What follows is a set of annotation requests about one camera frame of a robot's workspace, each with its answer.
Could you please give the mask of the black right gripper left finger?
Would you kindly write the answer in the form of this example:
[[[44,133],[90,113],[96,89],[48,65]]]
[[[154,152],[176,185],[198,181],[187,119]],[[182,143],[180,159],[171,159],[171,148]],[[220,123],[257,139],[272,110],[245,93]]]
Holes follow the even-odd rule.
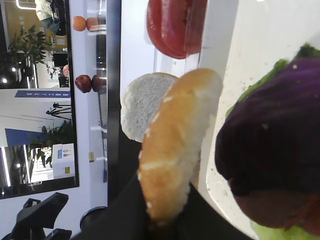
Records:
[[[148,240],[148,216],[138,175],[108,207],[95,207],[80,220],[73,240]]]

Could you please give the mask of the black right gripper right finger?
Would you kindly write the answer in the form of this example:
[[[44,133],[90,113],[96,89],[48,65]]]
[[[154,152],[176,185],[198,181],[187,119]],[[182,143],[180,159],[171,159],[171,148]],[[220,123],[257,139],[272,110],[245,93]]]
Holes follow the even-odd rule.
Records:
[[[219,215],[190,184],[188,200],[174,223],[176,240],[249,240]]]

